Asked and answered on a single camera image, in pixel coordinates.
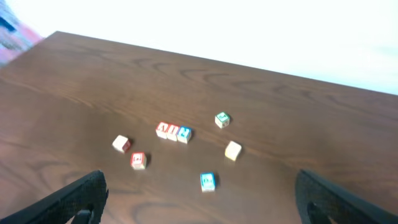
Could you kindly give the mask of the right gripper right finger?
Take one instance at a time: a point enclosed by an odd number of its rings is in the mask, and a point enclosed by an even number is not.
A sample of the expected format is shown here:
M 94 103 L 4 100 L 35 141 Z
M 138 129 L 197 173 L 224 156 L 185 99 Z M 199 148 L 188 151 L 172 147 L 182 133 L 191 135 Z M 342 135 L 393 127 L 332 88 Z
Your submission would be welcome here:
M 367 202 L 309 170 L 295 180 L 295 201 L 301 222 L 397 223 L 397 215 Z

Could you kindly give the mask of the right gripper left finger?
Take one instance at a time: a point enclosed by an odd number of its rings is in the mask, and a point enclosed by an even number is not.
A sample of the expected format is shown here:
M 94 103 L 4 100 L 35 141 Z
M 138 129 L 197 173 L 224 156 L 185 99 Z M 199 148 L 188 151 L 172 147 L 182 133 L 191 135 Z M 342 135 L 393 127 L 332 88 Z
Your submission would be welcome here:
M 108 194 L 104 173 L 96 170 L 2 218 L 1 223 L 100 223 Z

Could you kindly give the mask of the red letter A block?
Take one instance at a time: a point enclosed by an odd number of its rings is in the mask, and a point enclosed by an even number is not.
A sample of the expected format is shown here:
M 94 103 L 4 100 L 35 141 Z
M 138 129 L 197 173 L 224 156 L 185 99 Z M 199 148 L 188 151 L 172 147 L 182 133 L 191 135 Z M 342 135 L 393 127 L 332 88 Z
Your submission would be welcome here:
M 167 139 L 167 130 L 169 128 L 169 124 L 165 122 L 160 122 L 156 127 L 155 131 L 158 137 Z

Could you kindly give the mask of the red letter I block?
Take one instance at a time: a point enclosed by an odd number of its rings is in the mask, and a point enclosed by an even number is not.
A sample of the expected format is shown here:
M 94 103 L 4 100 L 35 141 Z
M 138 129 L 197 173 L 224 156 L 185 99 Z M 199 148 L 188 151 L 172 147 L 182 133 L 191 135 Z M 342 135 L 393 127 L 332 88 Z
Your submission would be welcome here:
M 174 124 L 169 124 L 168 129 L 166 131 L 166 137 L 169 140 L 172 141 L 178 141 L 178 132 L 179 132 L 180 126 L 176 126 Z

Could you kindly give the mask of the blue number 2 block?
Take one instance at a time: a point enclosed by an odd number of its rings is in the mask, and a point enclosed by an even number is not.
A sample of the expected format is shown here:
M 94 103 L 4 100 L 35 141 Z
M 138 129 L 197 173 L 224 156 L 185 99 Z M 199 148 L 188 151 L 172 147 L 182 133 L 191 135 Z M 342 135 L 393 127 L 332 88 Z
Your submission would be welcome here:
M 192 136 L 192 129 L 186 126 L 181 126 L 177 133 L 177 141 L 187 144 Z

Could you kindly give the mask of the yellow picture wooden block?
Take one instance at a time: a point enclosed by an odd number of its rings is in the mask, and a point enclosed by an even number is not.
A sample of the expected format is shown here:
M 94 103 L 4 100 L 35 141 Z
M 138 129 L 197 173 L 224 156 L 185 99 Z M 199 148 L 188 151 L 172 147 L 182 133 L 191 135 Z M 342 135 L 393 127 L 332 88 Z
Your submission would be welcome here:
M 242 150 L 242 146 L 234 141 L 230 141 L 225 149 L 224 155 L 228 159 L 235 161 L 240 152 Z

